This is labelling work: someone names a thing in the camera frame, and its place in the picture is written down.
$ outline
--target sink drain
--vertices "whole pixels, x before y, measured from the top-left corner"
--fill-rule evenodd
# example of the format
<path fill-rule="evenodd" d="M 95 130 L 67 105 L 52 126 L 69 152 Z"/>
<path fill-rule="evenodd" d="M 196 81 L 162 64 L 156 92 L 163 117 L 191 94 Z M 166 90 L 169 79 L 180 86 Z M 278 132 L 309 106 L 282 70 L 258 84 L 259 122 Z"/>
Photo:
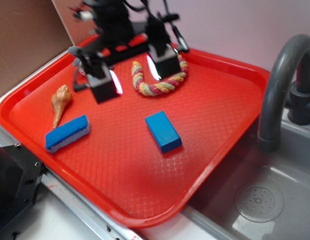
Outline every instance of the sink drain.
<path fill-rule="evenodd" d="M 246 219 L 264 223 L 275 219 L 284 206 L 281 192 L 265 181 L 249 182 L 235 194 L 235 206 Z"/>

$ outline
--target rope toy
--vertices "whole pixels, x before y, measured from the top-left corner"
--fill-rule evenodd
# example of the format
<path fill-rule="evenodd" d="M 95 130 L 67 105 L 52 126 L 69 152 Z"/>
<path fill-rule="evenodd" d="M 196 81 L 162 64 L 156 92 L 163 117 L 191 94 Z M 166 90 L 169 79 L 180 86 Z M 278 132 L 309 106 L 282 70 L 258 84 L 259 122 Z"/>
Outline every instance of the rope toy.
<path fill-rule="evenodd" d="M 181 72 L 174 74 L 166 81 L 161 81 L 157 84 L 147 84 L 144 82 L 144 73 L 141 64 L 138 61 L 133 61 L 133 67 L 131 69 L 131 75 L 133 77 L 134 88 L 144 96 L 158 96 L 162 94 L 167 94 L 170 91 L 175 90 L 186 77 L 186 71 L 188 64 L 185 58 L 178 55 L 178 61 Z"/>

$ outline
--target blue sponge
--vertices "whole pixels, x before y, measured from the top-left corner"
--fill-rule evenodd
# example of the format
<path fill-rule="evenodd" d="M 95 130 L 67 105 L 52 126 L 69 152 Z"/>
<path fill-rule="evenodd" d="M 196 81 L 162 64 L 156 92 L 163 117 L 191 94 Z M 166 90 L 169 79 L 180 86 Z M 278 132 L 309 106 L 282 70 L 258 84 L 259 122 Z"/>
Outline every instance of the blue sponge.
<path fill-rule="evenodd" d="M 45 137 L 45 148 L 53 154 L 58 149 L 76 141 L 89 132 L 89 120 L 86 115 L 82 115 L 50 131 Z"/>
<path fill-rule="evenodd" d="M 167 153 L 182 145 L 182 140 L 165 112 L 160 111 L 145 118 L 162 153 Z"/>

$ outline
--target seashell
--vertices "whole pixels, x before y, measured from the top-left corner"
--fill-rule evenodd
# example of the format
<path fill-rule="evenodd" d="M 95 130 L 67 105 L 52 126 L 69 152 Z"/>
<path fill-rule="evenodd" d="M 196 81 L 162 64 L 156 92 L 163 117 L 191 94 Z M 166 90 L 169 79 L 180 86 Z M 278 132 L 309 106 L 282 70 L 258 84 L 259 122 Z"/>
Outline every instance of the seashell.
<path fill-rule="evenodd" d="M 65 84 L 61 86 L 53 96 L 51 96 L 51 104 L 54 109 L 53 129 L 57 128 L 59 125 L 64 109 L 71 100 L 72 93 Z"/>

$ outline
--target gray faucet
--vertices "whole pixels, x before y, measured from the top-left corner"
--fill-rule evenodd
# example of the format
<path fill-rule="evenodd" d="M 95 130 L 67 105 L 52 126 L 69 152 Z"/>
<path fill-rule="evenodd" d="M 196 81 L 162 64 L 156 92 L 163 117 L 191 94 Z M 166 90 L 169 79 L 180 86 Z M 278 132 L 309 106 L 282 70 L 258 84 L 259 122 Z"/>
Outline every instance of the gray faucet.
<path fill-rule="evenodd" d="M 296 72 L 296 81 L 292 82 Z M 258 126 L 258 144 L 275 152 L 281 144 L 284 106 L 288 118 L 298 125 L 310 124 L 310 36 L 293 36 L 282 48 L 271 70 Z"/>

